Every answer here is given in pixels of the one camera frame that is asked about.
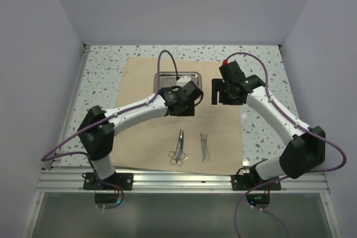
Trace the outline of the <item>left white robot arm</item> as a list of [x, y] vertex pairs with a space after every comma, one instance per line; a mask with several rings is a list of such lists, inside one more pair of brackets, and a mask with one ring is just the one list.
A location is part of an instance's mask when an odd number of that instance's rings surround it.
[[160, 88], [151, 96], [119, 108], [103, 110], [92, 107], [78, 129], [96, 182], [103, 189], [115, 185], [116, 176], [110, 159], [114, 137], [124, 130], [145, 121], [165, 116], [195, 115], [195, 101], [203, 98], [203, 91], [192, 81], [184, 86]]

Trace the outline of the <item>steel hemostat clamp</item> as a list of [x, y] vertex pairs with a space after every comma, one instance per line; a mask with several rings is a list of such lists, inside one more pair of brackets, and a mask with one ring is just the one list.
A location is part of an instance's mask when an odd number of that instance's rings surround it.
[[184, 136], [183, 135], [183, 130], [180, 129], [180, 132], [179, 132], [179, 135], [178, 135], [177, 144], [176, 144], [176, 149], [170, 151], [169, 154], [168, 154], [168, 156], [170, 157], [170, 164], [171, 165], [178, 165], [178, 166], [182, 165], [181, 147], [182, 147], [183, 136]]

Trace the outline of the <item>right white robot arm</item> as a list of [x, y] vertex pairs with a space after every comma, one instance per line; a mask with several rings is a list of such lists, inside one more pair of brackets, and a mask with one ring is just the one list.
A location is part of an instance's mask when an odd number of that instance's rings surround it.
[[211, 103], [247, 104], [275, 130], [285, 149], [279, 157], [260, 161], [249, 169], [248, 182], [263, 188], [269, 179], [288, 176], [296, 179], [325, 161], [326, 137], [321, 127], [310, 127], [282, 107], [257, 75], [245, 76], [237, 62], [225, 60], [221, 78], [211, 81]]

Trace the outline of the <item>steel scissors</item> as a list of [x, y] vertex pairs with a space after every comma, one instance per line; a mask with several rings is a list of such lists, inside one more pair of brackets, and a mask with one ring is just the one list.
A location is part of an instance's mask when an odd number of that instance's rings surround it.
[[180, 129], [176, 157], [180, 158], [182, 160], [186, 160], [188, 158], [188, 154], [186, 154], [184, 152], [184, 130], [183, 129]]

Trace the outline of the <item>steel scalpel handle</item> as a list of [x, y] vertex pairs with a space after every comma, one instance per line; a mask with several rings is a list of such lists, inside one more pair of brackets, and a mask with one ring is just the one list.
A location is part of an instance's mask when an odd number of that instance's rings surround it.
[[205, 154], [205, 147], [204, 147], [204, 135], [200, 133], [200, 142], [201, 142], [201, 150], [202, 150], [202, 161], [206, 162], [206, 154]]
[[201, 133], [201, 139], [202, 139], [202, 147], [203, 147], [203, 162], [207, 162], [209, 160], [208, 157], [208, 149], [207, 149], [207, 135]]

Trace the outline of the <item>beige cloth wrap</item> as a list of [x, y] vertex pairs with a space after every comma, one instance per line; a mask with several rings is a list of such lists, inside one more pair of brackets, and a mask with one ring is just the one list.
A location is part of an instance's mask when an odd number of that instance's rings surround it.
[[[181, 72], [198, 72], [204, 98], [189, 117], [166, 116], [124, 130], [114, 138], [110, 153], [115, 166], [198, 174], [236, 174], [243, 166], [240, 107], [211, 104], [211, 81], [220, 78], [221, 62], [176, 60]], [[171, 165], [169, 152], [176, 149], [184, 130], [182, 165]], [[200, 133], [207, 135], [209, 160], [202, 161]]]

